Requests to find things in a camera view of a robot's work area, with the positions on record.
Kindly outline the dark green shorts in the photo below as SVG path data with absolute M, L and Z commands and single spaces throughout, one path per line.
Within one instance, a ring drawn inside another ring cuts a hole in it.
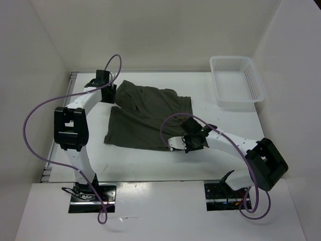
M 124 148 L 167 151 L 164 141 L 183 134 L 181 123 L 192 114 L 189 96 L 172 89 L 138 86 L 127 80 L 118 87 L 104 143 Z

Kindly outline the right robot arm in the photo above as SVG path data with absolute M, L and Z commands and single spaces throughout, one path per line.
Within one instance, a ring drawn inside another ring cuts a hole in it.
M 181 124 L 186 135 L 182 138 L 185 152 L 204 147 L 221 150 L 242 159 L 248 170 L 229 171 L 222 179 L 220 192 L 232 197 L 237 190 L 257 184 L 263 191 L 270 191 L 288 171 L 288 165 L 267 138 L 260 141 L 242 138 L 217 128 L 215 125 L 201 126 L 192 117 Z

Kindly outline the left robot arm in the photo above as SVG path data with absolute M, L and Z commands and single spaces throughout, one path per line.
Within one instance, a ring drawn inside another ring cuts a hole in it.
M 109 71 L 97 70 L 95 78 L 84 86 L 82 95 L 54 111 L 54 141 L 64 150 L 71 166 L 75 168 L 74 187 L 63 190 L 81 200 L 97 200 L 100 195 L 97 175 L 91 167 L 86 149 L 89 141 L 87 115 L 99 102 L 114 103 L 116 85 L 112 81 Z

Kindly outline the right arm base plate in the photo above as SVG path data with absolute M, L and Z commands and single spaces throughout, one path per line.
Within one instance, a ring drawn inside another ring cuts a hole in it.
M 237 191 L 223 190 L 219 180 L 204 181 L 205 198 L 208 201 L 229 201 L 229 202 L 241 202 L 244 198 L 247 188 L 241 188 Z

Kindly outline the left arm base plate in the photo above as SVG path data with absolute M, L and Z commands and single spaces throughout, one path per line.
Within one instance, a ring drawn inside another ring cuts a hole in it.
M 71 195 L 71 205 L 100 205 L 101 201 L 90 189 L 81 191 L 80 188 L 73 186 L 73 188 L 65 188 L 62 190 Z M 116 183 L 99 183 L 96 187 L 96 192 L 100 196 L 104 205 L 114 205 L 116 201 Z

